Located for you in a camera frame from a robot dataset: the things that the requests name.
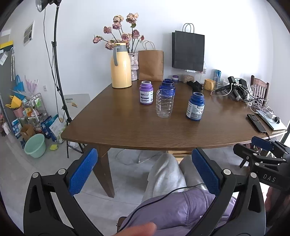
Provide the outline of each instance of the wall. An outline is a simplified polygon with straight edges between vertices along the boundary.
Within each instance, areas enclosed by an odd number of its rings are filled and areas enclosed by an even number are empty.
[[[269,106],[287,126],[290,120],[290,34],[281,18],[267,3],[271,29],[273,32],[273,73],[268,94]]]
[[[104,44],[93,44],[93,35],[103,34],[111,26],[113,16],[139,13],[137,27],[156,49],[164,51],[164,77],[186,74],[171,67],[171,32],[182,29],[186,22],[195,25],[195,33],[205,35],[207,77],[212,69],[222,71],[222,77],[242,77],[249,82],[253,74],[270,82],[273,69],[273,38],[266,0],[182,0],[119,1],[63,0],[57,28],[58,61],[64,94],[89,93],[91,99],[110,84],[109,61],[112,51]],[[35,1],[24,0],[13,12],[3,30],[11,29],[15,45],[16,71],[22,79],[39,79],[39,88],[50,114],[56,112],[54,84],[43,38],[43,16]],[[55,5],[46,8],[46,36],[50,55],[53,40]],[[33,40],[23,46],[26,27],[35,22]],[[129,24],[123,28],[130,32]]]

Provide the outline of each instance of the bottle label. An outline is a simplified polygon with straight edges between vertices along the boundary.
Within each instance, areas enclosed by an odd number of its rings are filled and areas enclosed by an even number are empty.
[[[140,102],[141,103],[153,102],[153,90],[149,92],[140,91]]]
[[[202,113],[203,113],[204,105],[203,106],[196,106],[191,102],[188,102],[187,112],[186,115],[188,118],[193,120],[200,120]]]

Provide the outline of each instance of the person's hand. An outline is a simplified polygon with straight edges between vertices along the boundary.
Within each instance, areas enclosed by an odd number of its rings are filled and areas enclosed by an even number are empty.
[[[271,197],[272,197],[272,193],[273,193],[273,188],[269,187],[268,192],[267,192],[267,198],[265,201],[265,210],[266,212],[270,211],[271,209]]]
[[[157,229],[156,224],[150,222],[144,225],[133,226],[123,229],[114,236],[152,236]]]
[[[268,190],[267,195],[266,195],[267,198],[266,198],[266,201],[265,201],[265,210],[266,210],[266,212],[271,210],[271,207],[272,207],[272,204],[271,204],[272,194],[273,194],[273,188],[269,187],[269,190]],[[290,195],[285,197],[285,200],[283,202],[283,206],[286,207],[289,204],[289,202],[290,202]]]

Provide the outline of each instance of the purple jacket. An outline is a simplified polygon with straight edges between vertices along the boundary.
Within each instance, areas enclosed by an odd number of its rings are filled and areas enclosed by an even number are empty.
[[[151,198],[140,206],[161,197]],[[154,236],[186,235],[204,215],[214,198],[215,195],[198,187],[185,192],[172,193],[163,200],[138,210],[127,227],[153,222],[157,225]],[[217,227],[227,222],[235,202],[236,199],[232,197]],[[124,220],[122,226],[128,221],[131,214]]]

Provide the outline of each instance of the green plastic basin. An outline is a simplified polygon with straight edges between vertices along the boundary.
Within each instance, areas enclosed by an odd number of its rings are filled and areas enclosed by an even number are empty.
[[[45,137],[43,134],[32,136],[25,144],[24,151],[33,158],[41,157],[46,150]]]

